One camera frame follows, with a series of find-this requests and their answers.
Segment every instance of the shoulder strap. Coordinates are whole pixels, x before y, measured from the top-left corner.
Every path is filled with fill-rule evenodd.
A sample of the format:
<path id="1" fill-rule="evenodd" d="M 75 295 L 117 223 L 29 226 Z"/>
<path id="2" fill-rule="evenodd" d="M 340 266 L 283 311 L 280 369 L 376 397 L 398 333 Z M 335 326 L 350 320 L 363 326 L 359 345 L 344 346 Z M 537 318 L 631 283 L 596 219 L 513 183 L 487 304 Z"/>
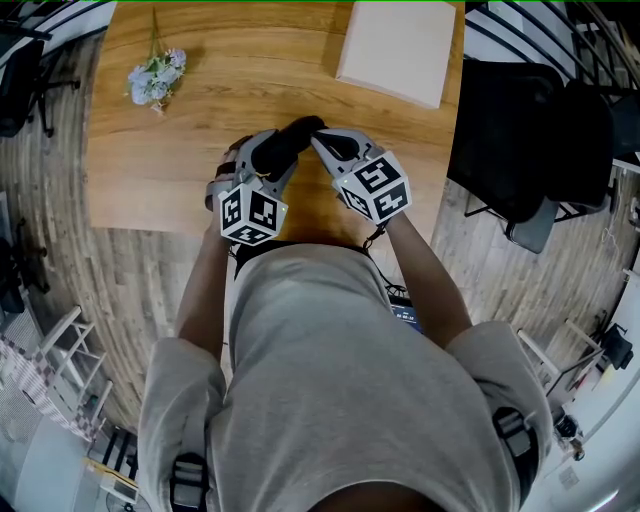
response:
<path id="1" fill-rule="evenodd" d="M 173 463 L 170 499 L 173 512 L 206 512 L 209 472 L 205 443 L 205 408 L 189 415 L 182 433 L 183 455 Z"/>
<path id="2" fill-rule="evenodd" d="M 498 409 L 493 415 L 493 425 L 513 458 L 520 481 L 522 507 L 538 474 L 538 436 L 533 428 L 527 428 L 522 414 L 511 407 Z"/>

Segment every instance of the white box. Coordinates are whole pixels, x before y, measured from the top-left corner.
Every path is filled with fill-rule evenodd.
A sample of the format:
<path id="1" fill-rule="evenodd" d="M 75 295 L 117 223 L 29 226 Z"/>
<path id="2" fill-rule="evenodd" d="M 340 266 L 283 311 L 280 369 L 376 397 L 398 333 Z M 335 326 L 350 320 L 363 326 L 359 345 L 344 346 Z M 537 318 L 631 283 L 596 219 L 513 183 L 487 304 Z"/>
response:
<path id="1" fill-rule="evenodd" d="M 336 78 L 439 108 L 455 15 L 444 2 L 357 2 Z"/>

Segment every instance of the hand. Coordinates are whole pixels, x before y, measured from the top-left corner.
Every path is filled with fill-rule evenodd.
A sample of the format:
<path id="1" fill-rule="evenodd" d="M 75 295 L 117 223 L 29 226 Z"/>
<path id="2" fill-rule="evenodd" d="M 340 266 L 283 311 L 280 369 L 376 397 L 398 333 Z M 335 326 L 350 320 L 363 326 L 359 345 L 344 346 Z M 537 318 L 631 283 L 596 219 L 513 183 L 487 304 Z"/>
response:
<path id="1" fill-rule="evenodd" d="M 218 212 L 220 210 L 220 204 L 218 201 L 218 194 L 223 190 L 230 190 L 233 187 L 232 183 L 236 174 L 236 158 L 238 156 L 238 149 L 250 138 L 251 136 L 242 137 L 229 146 L 229 149 L 227 149 L 220 158 L 216 177 L 207 185 L 204 204 L 207 210 L 213 212 L 214 221 L 219 220 Z"/>

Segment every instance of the flower bouquet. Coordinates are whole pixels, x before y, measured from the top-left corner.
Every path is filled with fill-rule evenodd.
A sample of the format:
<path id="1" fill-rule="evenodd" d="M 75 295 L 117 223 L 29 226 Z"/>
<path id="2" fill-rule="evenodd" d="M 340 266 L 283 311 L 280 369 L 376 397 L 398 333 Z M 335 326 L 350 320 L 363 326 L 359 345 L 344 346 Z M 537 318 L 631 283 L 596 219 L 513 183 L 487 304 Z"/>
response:
<path id="1" fill-rule="evenodd" d="M 136 105 L 151 103 L 151 108 L 162 114 L 166 100 L 173 94 L 173 87 L 184 75 L 187 55 L 184 50 L 176 48 L 163 51 L 157 35 L 155 12 L 152 27 L 149 59 L 129 74 L 129 88 Z"/>

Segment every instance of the white wall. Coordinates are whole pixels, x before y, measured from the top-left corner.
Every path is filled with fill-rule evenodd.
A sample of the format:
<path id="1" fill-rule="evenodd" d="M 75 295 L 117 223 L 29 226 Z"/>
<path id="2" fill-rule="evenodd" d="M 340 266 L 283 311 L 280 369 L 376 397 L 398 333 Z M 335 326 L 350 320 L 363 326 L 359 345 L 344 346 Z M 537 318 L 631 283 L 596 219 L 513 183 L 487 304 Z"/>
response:
<path id="1" fill-rule="evenodd" d="M 16 512 L 72 512 L 87 449 L 78 436 L 43 417 L 18 480 Z"/>

